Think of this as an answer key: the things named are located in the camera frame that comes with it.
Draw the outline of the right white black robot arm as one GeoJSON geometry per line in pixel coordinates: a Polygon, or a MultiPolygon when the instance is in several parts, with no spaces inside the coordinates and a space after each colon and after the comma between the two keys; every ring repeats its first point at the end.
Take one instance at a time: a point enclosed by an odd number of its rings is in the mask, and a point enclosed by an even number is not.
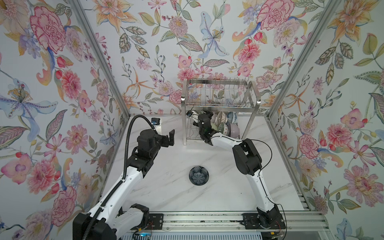
{"type": "Polygon", "coordinates": [[[256,199],[257,215],[244,218],[243,225],[246,229],[286,229],[285,213],[280,212],[283,207],[279,207],[272,200],[266,187],[262,158],[254,145],[254,140],[239,140],[215,130],[211,125],[212,112],[199,113],[189,110],[187,116],[194,121],[193,125],[198,127],[200,138],[206,144],[233,152],[237,169],[247,177],[256,199]]]}

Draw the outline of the green geometric patterned bowl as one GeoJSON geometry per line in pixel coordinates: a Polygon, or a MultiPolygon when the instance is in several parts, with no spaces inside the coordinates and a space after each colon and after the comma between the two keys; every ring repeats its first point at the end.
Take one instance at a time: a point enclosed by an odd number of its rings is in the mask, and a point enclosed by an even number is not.
{"type": "Polygon", "coordinates": [[[218,131],[222,133],[225,136],[229,136],[230,134],[230,127],[225,123],[220,123],[218,125],[218,131]]]}

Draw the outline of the dark blue patterned bowl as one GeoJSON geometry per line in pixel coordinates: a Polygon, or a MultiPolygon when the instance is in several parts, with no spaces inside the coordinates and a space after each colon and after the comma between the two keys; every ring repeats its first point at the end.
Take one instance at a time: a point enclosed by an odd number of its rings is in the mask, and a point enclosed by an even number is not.
{"type": "Polygon", "coordinates": [[[209,180],[209,172],[201,166],[193,167],[189,172],[190,182],[195,186],[203,186],[209,180]]]}

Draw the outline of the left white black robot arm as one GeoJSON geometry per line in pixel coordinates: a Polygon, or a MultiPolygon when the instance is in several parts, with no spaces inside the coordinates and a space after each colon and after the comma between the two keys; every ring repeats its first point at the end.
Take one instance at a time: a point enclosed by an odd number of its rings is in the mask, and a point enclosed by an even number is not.
{"type": "Polygon", "coordinates": [[[73,221],[74,240],[119,240],[130,230],[139,231],[149,225],[149,208],[133,204],[123,209],[133,188],[144,179],[161,148],[175,144],[175,131],[159,135],[148,129],[137,138],[138,146],[128,157],[127,166],[110,189],[88,213],[78,214],[73,221]]]}

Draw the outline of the purple striped bowl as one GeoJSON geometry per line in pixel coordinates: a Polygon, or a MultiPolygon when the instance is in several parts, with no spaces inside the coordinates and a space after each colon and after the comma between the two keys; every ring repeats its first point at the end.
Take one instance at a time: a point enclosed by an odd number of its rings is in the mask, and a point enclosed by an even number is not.
{"type": "Polygon", "coordinates": [[[211,123],[217,125],[217,113],[213,113],[211,123]]]}

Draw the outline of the blue floral ceramic bowl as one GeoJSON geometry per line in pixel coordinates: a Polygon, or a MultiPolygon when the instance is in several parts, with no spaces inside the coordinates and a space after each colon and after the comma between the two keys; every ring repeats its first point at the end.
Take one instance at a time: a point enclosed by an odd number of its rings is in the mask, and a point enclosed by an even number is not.
{"type": "Polygon", "coordinates": [[[236,112],[229,112],[227,114],[227,119],[229,124],[237,124],[238,123],[238,116],[236,112]]]}

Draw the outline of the plain lilac ceramic bowl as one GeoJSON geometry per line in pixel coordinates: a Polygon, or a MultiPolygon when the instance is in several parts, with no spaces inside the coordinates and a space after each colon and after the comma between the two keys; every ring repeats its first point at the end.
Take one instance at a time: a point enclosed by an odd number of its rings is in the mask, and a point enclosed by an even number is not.
{"type": "Polygon", "coordinates": [[[238,127],[238,125],[230,123],[229,129],[230,129],[230,135],[229,136],[231,138],[238,139],[240,137],[240,128],[238,127]]]}

